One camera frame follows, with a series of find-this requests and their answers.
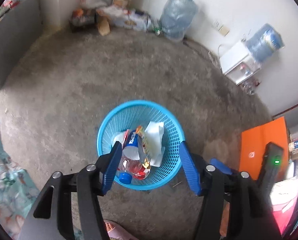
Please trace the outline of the clear Pepsi plastic bottle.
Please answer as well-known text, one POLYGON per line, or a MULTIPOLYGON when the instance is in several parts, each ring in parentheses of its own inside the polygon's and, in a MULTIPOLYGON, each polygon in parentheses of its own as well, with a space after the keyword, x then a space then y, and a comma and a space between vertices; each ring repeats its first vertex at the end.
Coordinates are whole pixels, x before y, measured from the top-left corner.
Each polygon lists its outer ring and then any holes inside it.
POLYGON ((122 157, 118 166, 119 181, 129 185, 133 179, 137 179, 135 175, 142 168, 138 152, 138 136, 132 131, 127 139, 126 145, 122 150, 122 157))

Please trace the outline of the red white paper bag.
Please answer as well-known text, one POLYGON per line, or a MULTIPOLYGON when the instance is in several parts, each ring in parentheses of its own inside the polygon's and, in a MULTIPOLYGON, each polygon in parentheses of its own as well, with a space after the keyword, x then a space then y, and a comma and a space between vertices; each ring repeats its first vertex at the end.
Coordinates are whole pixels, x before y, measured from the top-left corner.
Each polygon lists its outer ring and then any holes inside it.
POLYGON ((144 180, 150 174, 151 166, 151 156, 148 148, 148 142, 145 135, 145 130, 142 126, 138 126, 136 129, 136 135, 138 136, 138 152, 140 162, 142 163, 142 168, 135 175, 138 180, 144 180))

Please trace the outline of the white tissue paper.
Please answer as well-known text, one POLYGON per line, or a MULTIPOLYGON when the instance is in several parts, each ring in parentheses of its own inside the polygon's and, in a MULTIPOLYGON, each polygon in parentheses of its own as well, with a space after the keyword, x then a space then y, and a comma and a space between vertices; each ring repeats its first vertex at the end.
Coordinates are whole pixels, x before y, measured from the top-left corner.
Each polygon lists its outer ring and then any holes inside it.
POLYGON ((160 167, 165 147, 162 145, 164 123, 150 121, 145 129, 146 148, 148 150, 150 165, 160 167))

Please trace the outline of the blue plastic waste basket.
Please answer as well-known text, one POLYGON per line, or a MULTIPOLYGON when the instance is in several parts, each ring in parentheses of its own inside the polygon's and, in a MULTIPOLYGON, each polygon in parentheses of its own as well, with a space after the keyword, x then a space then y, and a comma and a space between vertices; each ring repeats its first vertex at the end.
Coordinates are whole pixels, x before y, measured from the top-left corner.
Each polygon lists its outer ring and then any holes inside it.
POLYGON ((179 146, 185 140, 176 117, 145 100, 121 104, 105 117, 96 140, 97 154, 108 154, 116 142, 122 156, 114 180, 129 189, 148 191, 167 184, 181 167, 179 146))

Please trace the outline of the orange box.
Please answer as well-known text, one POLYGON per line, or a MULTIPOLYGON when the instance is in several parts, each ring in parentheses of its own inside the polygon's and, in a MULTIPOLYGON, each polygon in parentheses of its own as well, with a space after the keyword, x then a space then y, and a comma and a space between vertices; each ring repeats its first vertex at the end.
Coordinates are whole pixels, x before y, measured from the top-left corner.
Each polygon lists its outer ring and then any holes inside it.
POLYGON ((241 133, 239 171, 248 172, 256 180, 259 177, 263 155, 269 142, 283 149, 280 170, 276 177, 278 181, 283 180, 289 162, 288 129, 284 117, 241 133))

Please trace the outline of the floral turquoise bed quilt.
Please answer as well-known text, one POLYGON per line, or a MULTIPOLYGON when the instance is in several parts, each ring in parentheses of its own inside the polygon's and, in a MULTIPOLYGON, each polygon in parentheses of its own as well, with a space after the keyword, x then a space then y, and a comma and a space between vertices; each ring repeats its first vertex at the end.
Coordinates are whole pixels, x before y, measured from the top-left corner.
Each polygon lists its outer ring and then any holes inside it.
POLYGON ((3 149, 0 134, 0 224, 12 239, 18 239, 38 195, 28 172, 3 149))

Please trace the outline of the white water dispenser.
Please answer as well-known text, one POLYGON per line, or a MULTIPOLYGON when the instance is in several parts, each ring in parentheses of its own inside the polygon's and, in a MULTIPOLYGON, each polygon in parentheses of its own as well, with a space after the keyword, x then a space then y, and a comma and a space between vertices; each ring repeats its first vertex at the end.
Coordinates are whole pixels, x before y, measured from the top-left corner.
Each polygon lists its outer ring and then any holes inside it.
POLYGON ((222 74, 240 85, 261 69, 261 64, 252 56, 245 41, 239 41, 219 59, 222 74))

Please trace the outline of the blue water jug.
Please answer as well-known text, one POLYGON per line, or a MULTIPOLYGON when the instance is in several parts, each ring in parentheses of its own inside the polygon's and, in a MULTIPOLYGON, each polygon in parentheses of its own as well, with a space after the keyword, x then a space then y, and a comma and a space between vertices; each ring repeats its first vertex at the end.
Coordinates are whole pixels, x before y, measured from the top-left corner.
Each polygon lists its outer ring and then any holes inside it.
POLYGON ((159 20, 162 33, 169 40, 182 41, 197 12, 193 0, 167 0, 159 20))
POLYGON ((264 24, 245 44, 258 63, 264 63, 284 47, 280 33, 268 23, 264 24))

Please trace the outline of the dark grey cabinet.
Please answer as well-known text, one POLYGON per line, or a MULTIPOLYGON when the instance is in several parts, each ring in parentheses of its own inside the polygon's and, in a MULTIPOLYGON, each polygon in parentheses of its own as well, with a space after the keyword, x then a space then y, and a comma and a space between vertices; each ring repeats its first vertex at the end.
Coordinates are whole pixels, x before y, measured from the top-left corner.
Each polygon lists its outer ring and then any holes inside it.
POLYGON ((0 89, 42 30, 39 0, 22 0, 4 15, 0 21, 0 89))

